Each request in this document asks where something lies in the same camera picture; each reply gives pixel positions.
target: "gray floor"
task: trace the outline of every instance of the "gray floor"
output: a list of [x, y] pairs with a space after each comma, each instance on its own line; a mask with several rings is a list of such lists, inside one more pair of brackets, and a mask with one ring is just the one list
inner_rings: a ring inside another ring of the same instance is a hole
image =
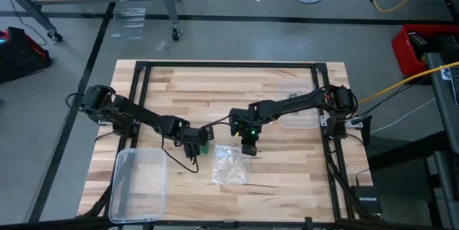
[[[401, 0], [378, 0], [389, 7]], [[8, 0], [0, 0], [1, 10], [11, 10]], [[164, 13], [161, 3], [135, 2], [117, 8], [145, 7], [149, 14]], [[180, 14], [250, 16], [306, 16], [362, 19], [451, 20], [442, 0], [411, 0], [392, 13], [379, 13], [368, 0], [322, 0], [313, 5], [294, 0], [183, 0]], [[45, 6], [45, 11], [104, 12], [106, 5]], [[40, 34], [44, 30], [30, 18], [24, 21]], [[67, 112], [64, 98], [74, 92], [86, 65], [100, 26], [99, 19], [52, 19], [65, 43], [48, 41], [54, 64], [39, 74], [0, 85], [0, 223], [25, 221], [37, 188], [44, 177]], [[130, 41], [104, 40], [90, 78], [90, 85], [109, 84], [117, 59], [238, 59], [285, 61], [343, 61], [353, 91], [367, 97], [401, 79], [390, 41], [401, 27], [287, 24], [270, 22], [182, 21], [184, 34], [171, 41], [168, 21], [146, 22], [143, 38]], [[22, 27], [17, 18], [0, 18], [0, 28]], [[38, 42], [41, 39], [26, 29]], [[158, 50], [158, 45], [167, 48]], [[390, 100], [373, 113], [372, 128], [395, 121], [406, 112], [433, 98], [431, 87], [415, 86]], [[369, 102], [362, 105], [373, 105]], [[442, 129], [435, 103], [375, 135], [416, 140]], [[78, 115], [64, 158], [49, 195], [42, 220], [66, 219], [75, 215], [80, 201], [98, 127]], [[397, 179], [385, 188], [418, 191], [418, 165], [374, 174], [375, 181]], [[422, 197], [383, 193], [384, 217], [389, 221], [430, 223]]]

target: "plastic bag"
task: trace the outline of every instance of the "plastic bag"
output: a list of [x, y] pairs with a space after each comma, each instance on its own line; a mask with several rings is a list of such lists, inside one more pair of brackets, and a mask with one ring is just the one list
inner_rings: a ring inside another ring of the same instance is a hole
[[223, 184], [246, 184], [250, 156], [240, 148], [215, 145], [212, 182]]
[[115, 9], [111, 24], [111, 39], [141, 39], [145, 24], [145, 8]]

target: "transparent plastic lid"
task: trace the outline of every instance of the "transparent plastic lid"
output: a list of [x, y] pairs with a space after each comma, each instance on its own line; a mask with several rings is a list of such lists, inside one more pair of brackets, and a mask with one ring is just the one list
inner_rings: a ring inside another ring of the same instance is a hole
[[167, 159], [160, 148], [127, 148], [116, 157], [108, 216], [113, 223], [157, 221], [164, 214]]
[[[308, 94], [314, 91], [312, 80], [285, 79], [278, 85], [278, 98], [284, 100], [289, 97]], [[280, 126], [287, 129], [315, 129], [318, 128], [317, 109], [308, 109], [282, 115], [279, 118]]]

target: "butcher block tabletop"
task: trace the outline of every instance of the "butcher block tabletop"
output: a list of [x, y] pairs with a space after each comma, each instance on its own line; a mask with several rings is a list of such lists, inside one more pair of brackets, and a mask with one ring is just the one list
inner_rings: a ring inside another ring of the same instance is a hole
[[[135, 64], [135, 60], [118, 60], [111, 82], [118, 95], [128, 96]], [[330, 84], [349, 87], [343, 62], [328, 62], [327, 67]], [[311, 69], [153, 67], [145, 108], [160, 115], [184, 118], [198, 128], [228, 115], [231, 108], [247, 109], [252, 102], [279, 100], [285, 94], [280, 87], [295, 81], [312, 82]], [[306, 119], [310, 122], [318, 119], [312, 110], [304, 115], [309, 116]], [[100, 127], [99, 135], [111, 131], [110, 126]], [[358, 130], [348, 129], [348, 133], [361, 138]], [[208, 154], [198, 156], [198, 173], [190, 173], [169, 159], [166, 212], [161, 219], [302, 222], [305, 217], [311, 217], [314, 222], [334, 221], [319, 128], [284, 128], [279, 120], [263, 126], [257, 142], [258, 154], [250, 157], [247, 183], [243, 185], [212, 183], [214, 145], [241, 148], [240, 138], [232, 137], [227, 125], [215, 125], [214, 135]], [[109, 135], [95, 144], [79, 214], [89, 210], [109, 185], [118, 140], [118, 136]], [[365, 149], [361, 141], [351, 136], [341, 142], [352, 185], [355, 175], [369, 167]], [[152, 147], [161, 147], [161, 136], [153, 128], [142, 125], [138, 148]], [[183, 148], [174, 147], [170, 140], [166, 140], [165, 147], [172, 156], [194, 169]], [[359, 182], [372, 185], [369, 171], [359, 174]], [[339, 184], [336, 186], [341, 216], [346, 217], [344, 195]]]

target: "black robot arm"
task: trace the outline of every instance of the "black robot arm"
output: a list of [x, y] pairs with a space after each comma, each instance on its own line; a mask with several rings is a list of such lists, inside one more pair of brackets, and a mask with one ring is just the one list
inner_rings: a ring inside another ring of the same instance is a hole
[[173, 115], [158, 115], [116, 95], [115, 90], [107, 86], [89, 87], [80, 109], [95, 122], [112, 122], [113, 132], [126, 138], [134, 136], [135, 121], [151, 126], [166, 139], [173, 140], [175, 146], [182, 145], [187, 158], [199, 155], [200, 147], [214, 137], [212, 128], [190, 128], [189, 121]]
[[311, 93], [281, 101], [254, 102], [248, 109], [233, 108], [229, 112], [229, 123], [233, 126], [231, 135], [242, 137], [244, 154], [256, 155], [255, 144], [263, 125], [277, 120], [281, 115], [311, 108], [323, 109], [330, 114], [325, 130], [326, 138], [347, 137], [344, 123], [347, 116], [355, 112], [356, 99], [351, 90], [335, 86], [322, 87]]

